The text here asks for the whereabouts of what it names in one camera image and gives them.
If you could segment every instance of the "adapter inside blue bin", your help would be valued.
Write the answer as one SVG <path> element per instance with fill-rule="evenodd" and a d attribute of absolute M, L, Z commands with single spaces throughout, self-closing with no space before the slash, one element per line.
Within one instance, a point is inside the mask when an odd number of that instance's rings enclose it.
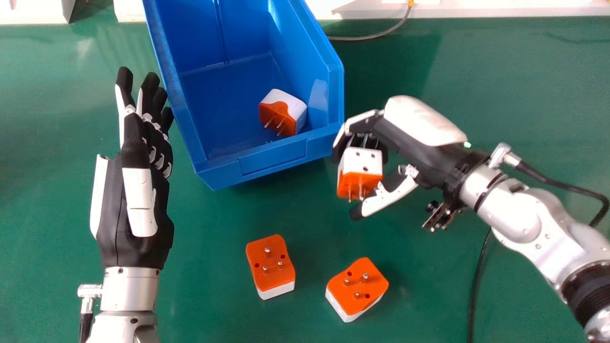
<path fill-rule="evenodd" d="M 144 0 L 176 123 L 212 189 L 326 157 L 343 123 L 343 66 L 303 0 Z M 277 137 L 259 122 L 273 88 L 307 104 Z"/>

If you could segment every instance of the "blue container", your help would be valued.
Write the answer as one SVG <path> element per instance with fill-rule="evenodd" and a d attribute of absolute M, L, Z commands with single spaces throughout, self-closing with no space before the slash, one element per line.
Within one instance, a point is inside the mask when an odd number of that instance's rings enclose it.
<path fill-rule="evenodd" d="M 303 0 L 144 0 L 152 45 L 193 168 L 213 190 L 329 156 L 343 65 Z M 307 124 L 277 137 L 258 103 L 278 88 Z"/>

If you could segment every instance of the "gray cable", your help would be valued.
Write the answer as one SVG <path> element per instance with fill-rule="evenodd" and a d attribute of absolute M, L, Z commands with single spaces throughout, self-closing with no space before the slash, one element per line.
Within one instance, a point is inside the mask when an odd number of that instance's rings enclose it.
<path fill-rule="evenodd" d="M 375 38 L 379 38 L 382 36 L 385 36 L 387 34 L 390 34 L 394 31 L 396 31 L 399 27 L 401 27 L 405 21 L 407 21 L 407 18 L 409 17 L 409 13 L 411 12 L 411 8 L 413 8 L 412 6 L 409 6 L 407 8 L 407 12 L 404 14 L 404 17 L 402 19 L 400 19 L 400 21 L 390 27 L 389 29 L 385 30 L 385 31 L 381 31 L 378 32 L 376 34 L 372 34 L 372 35 L 366 35 L 366 36 L 358 36 L 358 37 L 334 37 L 334 36 L 328 36 L 328 39 L 330 40 L 335 40 L 335 41 L 342 41 L 342 42 L 358 42 L 358 41 L 362 41 L 362 40 L 369 40 L 369 39 L 375 39 Z"/>

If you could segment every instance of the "robotic arm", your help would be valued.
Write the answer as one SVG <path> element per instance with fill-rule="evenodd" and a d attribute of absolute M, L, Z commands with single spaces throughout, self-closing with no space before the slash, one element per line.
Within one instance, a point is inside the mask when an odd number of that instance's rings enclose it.
<path fill-rule="evenodd" d="M 90 229 L 104 267 L 102 285 L 84 284 L 80 342 L 159 342 L 157 301 L 159 273 L 173 243 L 174 225 L 167 216 L 173 164 L 168 130 L 173 121 L 160 80 L 149 73 L 131 96 L 133 75 L 118 71 L 120 153 L 97 156 Z M 100 313 L 93 320 L 93 305 Z"/>
<path fill-rule="evenodd" d="M 591 342 L 610 342 L 610 244 L 595 226 L 608 210 L 603 195 L 548 180 L 501 143 L 492 154 L 471 150 L 466 135 L 418 99 L 390 98 L 384 110 L 347 119 L 333 144 L 332 160 L 348 158 L 351 146 L 394 150 L 411 164 L 399 165 L 352 208 L 354 220 L 378 212 L 418 186 L 438 188 L 443 202 L 428 204 L 423 227 L 446 229 L 455 216 L 471 209 L 492 227 L 504 246 L 528 258 L 559 298 L 570 307 Z M 559 199 L 529 188 L 503 173 L 511 167 L 539 181 L 596 197 L 604 202 L 591 226 L 577 222 Z"/>

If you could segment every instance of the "green surface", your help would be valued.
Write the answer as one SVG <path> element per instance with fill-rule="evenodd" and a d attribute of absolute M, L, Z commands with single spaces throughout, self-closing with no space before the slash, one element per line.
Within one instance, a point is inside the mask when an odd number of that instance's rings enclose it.
<path fill-rule="evenodd" d="M 113 83 L 126 65 L 157 64 L 143 24 L 117 24 L 104 1 L 76 24 L 0 27 L 0 342 L 69 342 L 81 283 L 102 270 L 88 213 L 96 153 L 117 151 Z M 364 34 L 388 21 L 334 23 Z M 405 93 L 455 121 L 475 147 L 510 143 L 550 176 L 610 193 L 610 21 L 607 18 L 412 20 L 391 37 L 336 44 L 347 115 Z M 471 277 L 487 231 L 472 213 L 424 232 L 417 190 L 358 223 L 334 195 L 328 159 L 211 192 L 193 173 L 177 128 L 168 212 L 174 248 L 158 299 L 164 342 L 464 342 Z M 588 221 L 598 204 L 559 192 Z M 608 233 L 609 222 L 600 225 Z M 282 234 L 294 292 L 262 301 L 248 241 Z M 369 256 L 390 281 L 384 298 L 344 324 L 326 282 Z M 580 342 L 567 307 L 521 256 L 497 243 L 486 266 L 478 342 Z"/>

